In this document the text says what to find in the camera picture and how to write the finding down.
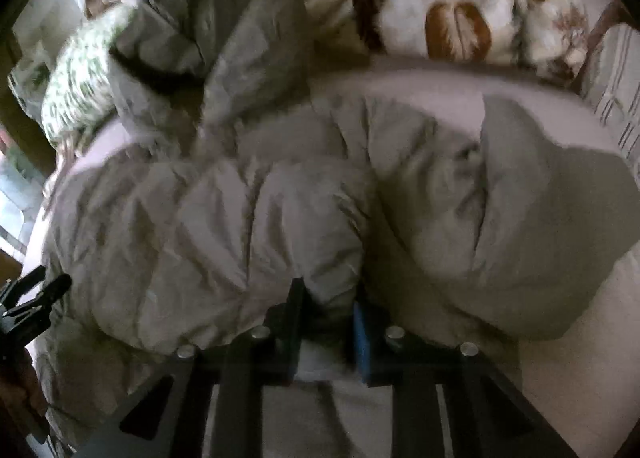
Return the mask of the striped floral pillow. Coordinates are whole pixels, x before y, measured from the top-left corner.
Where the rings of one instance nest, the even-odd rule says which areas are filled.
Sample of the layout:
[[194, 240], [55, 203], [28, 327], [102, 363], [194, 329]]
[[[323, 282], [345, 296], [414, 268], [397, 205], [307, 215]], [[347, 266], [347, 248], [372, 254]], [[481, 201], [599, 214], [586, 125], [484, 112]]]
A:
[[639, 31], [620, 23], [609, 28], [585, 64], [580, 95], [610, 133], [639, 180]]

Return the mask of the green white patterned pillow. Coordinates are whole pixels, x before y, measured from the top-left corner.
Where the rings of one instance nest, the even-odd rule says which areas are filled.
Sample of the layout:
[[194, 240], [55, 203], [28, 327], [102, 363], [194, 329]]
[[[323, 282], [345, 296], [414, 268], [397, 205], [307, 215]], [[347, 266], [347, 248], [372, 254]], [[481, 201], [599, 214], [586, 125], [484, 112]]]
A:
[[134, 8], [118, 5], [83, 23], [66, 40], [41, 107], [41, 127], [52, 147], [70, 138], [84, 140], [114, 111], [110, 49], [133, 15]]

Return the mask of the window with glass panes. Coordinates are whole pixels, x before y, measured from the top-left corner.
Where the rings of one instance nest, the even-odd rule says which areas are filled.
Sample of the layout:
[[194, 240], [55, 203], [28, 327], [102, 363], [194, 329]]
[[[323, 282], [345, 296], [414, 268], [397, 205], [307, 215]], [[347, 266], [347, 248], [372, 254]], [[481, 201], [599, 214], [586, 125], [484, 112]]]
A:
[[23, 263], [42, 204], [43, 175], [1, 126], [1, 248]]

